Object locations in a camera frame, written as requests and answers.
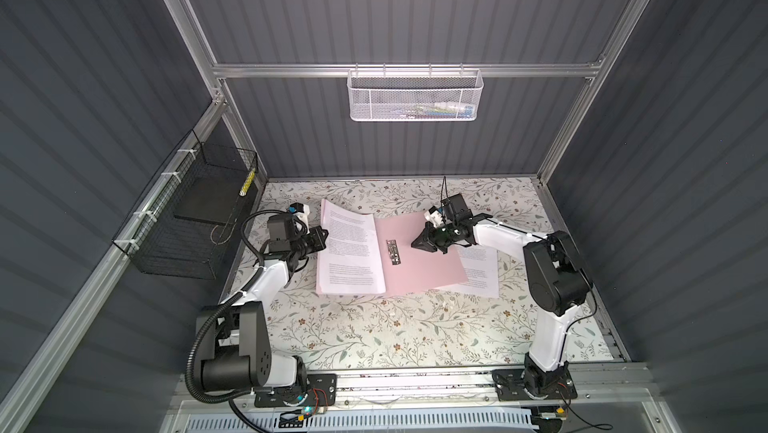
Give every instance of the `table surface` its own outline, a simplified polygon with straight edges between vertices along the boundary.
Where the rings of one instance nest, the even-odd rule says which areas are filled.
[[[308,181],[268,183],[261,209],[310,205],[310,226],[319,224],[320,201],[363,214],[389,217],[437,204],[442,180]],[[450,194],[462,193],[475,212],[517,227],[552,232],[528,178],[448,180]],[[257,217],[250,240],[267,239],[266,218]],[[246,249],[234,285],[250,275]],[[310,369],[403,368],[522,363],[531,345],[538,306],[528,292],[524,265],[498,253],[501,298],[439,290],[403,296],[317,295],[316,255],[293,276],[271,305],[267,318],[272,348],[299,355]],[[582,307],[587,315],[589,308]],[[593,318],[571,327],[570,361],[612,359]]]

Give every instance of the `stack of paper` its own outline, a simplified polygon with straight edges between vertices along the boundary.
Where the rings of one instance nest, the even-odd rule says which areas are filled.
[[[320,224],[329,234],[317,257],[317,293],[404,295],[442,287],[498,298],[495,250],[452,246],[444,255],[412,248],[424,223],[420,212],[374,218],[323,200]],[[388,240],[396,242],[399,264],[390,258]]]

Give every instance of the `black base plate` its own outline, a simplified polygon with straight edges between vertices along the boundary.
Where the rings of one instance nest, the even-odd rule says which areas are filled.
[[[563,390],[562,387],[558,388],[557,386],[554,386],[550,391],[546,391],[545,395],[533,398],[523,387],[523,371],[522,368],[498,369],[491,371],[491,375],[494,378],[494,389],[496,390],[496,395],[498,395],[499,401],[523,401],[532,399],[562,401],[563,396],[565,399],[576,399],[578,397],[576,386],[571,379],[571,373],[566,371],[565,378],[563,379],[563,385],[567,387],[566,390]]]
[[[309,393],[307,398],[301,403],[301,406],[331,406],[336,403],[336,375],[307,375],[307,380],[310,382]],[[283,408],[286,406],[285,401],[291,404],[295,404],[298,393],[293,389],[294,387],[275,388],[272,391],[257,391],[254,398],[254,408]],[[315,394],[312,389],[321,390],[325,394],[320,393],[315,399]]]

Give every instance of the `black wire basket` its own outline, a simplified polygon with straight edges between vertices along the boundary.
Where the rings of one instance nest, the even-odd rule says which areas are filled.
[[[140,215],[135,233],[130,238],[116,236],[114,245],[142,273],[215,279],[240,241],[240,224],[249,213],[244,207],[253,203],[257,193],[252,184],[256,170],[252,150],[199,142],[187,151],[175,172],[163,173],[169,175],[168,181],[148,208],[137,213],[138,204],[134,206],[124,225]],[[206,201],[198,201],[190,208],[187,197],[196,195],[202,185],[217,195],[220,219],[190,218],[195,206],[206,207]]]

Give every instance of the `gray wall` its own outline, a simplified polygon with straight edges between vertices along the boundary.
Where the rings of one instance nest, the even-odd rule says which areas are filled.
[[[2,397],[210,97],[161,0],[0,0],[0,38]],[[207,294],[129,271],[29,431],[154,427]]]
[[[550,188],[687,431],[768,411],[768,0],[652,0]]]
[[[627,0],[190,0],[221,63],[570,63]],[[478,120],[358,124],[343,80],[230,80],[273,178],[534,174],[581,86],[486,79]],[[287,146],[301,138],[302,148]]]

